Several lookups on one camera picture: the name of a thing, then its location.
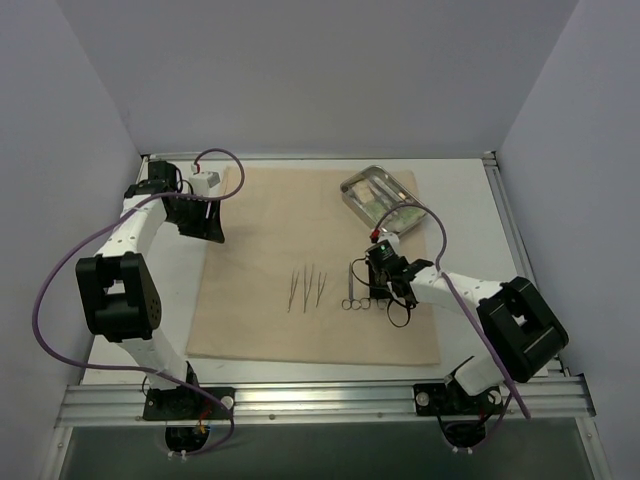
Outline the curved metal tweezers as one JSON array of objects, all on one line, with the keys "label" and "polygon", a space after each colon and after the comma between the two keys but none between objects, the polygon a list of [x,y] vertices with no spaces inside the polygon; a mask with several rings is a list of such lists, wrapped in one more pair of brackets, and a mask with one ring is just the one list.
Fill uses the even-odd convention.
[{"label": "curved metal tweezers", "polygon": [[287,310],[286,310],[287,313],[291,311],[292,304],[296,295],[298,281],[299,281],[299,271],[298,270],[292,271],[290,288],[289,288],[289,297],[287,301]]}]

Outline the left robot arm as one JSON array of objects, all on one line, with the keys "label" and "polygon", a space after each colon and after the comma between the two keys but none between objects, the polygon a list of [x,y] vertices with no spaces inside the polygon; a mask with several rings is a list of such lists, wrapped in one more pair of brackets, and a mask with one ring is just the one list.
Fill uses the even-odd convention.
[{"label": "left robot arm", "polygon": [[179,169],[167,161],[148,165],[146,179],[129,186],[124,194],[123,222],[114,227],[104,245],[75,267],[81,302],[91,333],[126,351],[139,367],[151,371],[150,387],[169,390],[166,408],[179,419],[194,417],[202,405],[195,373],[173,348],[160,328],[163,307],[146,264],[145,255],[160,226],[168,222],[181,236],[222,244],[219,201],[164,197],[140,202],[159,193],[209,197],[217,192],[216,172],[194,173],[183,180]]}]

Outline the surgical scissors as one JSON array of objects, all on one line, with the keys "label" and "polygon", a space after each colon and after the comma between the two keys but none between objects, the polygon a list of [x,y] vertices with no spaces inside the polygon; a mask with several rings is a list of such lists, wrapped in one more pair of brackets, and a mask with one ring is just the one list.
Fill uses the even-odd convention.
[{"label": "surgical scissors", "polygon": [[360,310],[362,308],[360,300],[356,299],[354,296],[354,275],[352,263],[350,263],[348,267],[347,296],[342,300],[341,308],[345,311]]}]

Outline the metal hemostat clamp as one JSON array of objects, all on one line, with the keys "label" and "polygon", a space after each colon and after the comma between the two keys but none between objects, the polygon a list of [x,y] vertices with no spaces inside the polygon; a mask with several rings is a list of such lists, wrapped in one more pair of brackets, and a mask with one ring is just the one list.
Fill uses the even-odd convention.
[{"label": "metal hemostat clamp", "polygon": [[375,299],[375,298],[362,298],[360,300],[361,308],[364,310],[370,309],[372,306],[376,307],[379,310],[384,310],[387,307],[386,299]]}]

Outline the short metal tweezers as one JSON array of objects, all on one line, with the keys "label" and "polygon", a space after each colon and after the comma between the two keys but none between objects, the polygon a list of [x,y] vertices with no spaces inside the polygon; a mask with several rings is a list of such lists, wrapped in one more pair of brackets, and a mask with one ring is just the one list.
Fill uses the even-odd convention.
[{"label": "short metal tweezers", "polygon": [[321,296],[324,292],[325,284],[326,284],[327,273],[319,272],[317,278],[317,289],[316,289],[316,300],[315,306],[318,307],[320,303]]}]

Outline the beige surgical wrap cloth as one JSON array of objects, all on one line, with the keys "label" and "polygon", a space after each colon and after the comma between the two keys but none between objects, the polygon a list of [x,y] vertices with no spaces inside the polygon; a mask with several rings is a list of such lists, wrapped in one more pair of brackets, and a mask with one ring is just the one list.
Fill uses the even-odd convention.
[{"label": "beige surgical wrap cloth", "polygon": [[[369,299],[369,228],[341,197],[338,170],[230,170],[226,240],[207,248],[186,351],[192,357],[431,366],[432,308]],[[364,299],[352,310],[350,298]]]}]

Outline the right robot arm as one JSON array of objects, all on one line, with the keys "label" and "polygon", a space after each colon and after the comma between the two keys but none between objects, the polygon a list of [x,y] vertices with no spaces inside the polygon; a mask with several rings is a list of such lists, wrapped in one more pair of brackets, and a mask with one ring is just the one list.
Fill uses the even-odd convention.
[{"label": "right robot arm", "polygon": [[524,277],[480,280],[446,272],[428,260],[408,262],[387,240],[371,246],[365,258],[374,280],[405,308],[425,303],[461,310],[471,320],[487,353],[452,373],[443,391],[455,412],[469,411],[491,387],[528,382],[569,343],[566,329]]}]

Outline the green cotton ball packet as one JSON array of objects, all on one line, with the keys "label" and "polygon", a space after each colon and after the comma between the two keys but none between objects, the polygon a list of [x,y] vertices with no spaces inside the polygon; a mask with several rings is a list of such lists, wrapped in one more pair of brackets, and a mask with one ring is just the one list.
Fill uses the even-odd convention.
[{"label": "green cotton ball packet", "polygon": [[401,232],[410,228],[416,221],[420,221],[422,217],[423,211],[419,208],[401,208],[391,215],[389,227],[396,232]]}]

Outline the long straight metal forceps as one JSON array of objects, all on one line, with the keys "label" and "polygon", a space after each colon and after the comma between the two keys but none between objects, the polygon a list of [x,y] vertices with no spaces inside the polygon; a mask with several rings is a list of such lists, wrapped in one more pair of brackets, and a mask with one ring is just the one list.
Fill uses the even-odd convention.
[{"label": "long straight metal forceps", "polygon": [[303,312],[307,311],[310,290],[313,283],[314,270],[315,270],[314,264],[312,264],[310,267],[305,265],[303,268],[303,295],[302,295]]}]

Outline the metal instrument tray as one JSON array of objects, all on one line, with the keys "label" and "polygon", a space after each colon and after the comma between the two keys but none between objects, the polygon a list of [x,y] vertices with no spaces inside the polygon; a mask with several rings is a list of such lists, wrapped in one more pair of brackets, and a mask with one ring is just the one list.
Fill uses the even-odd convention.
[{"label": "metal instrument tray", "polygon": [[[351,185],[359,181],[366,181],[369,184],[375,196],[374,202],[362,204],[352,193]],[[371,228],[377,224],[387,211],[397,205],[418,204],[420,202],[419,198],[411,193],[396,177],[377,165],[369,166],[349,177],[340,184],[340,191],[344,203]],[[426,213],[423,211],[423,217],[420,221],[416,221],[410,228],[404,231],[396,232],[389,227],[391,215],[394,212],[385,218],[381,223],[381,228],[392,231],[398,236],[403,236],[408,233],[426,219]]]}]

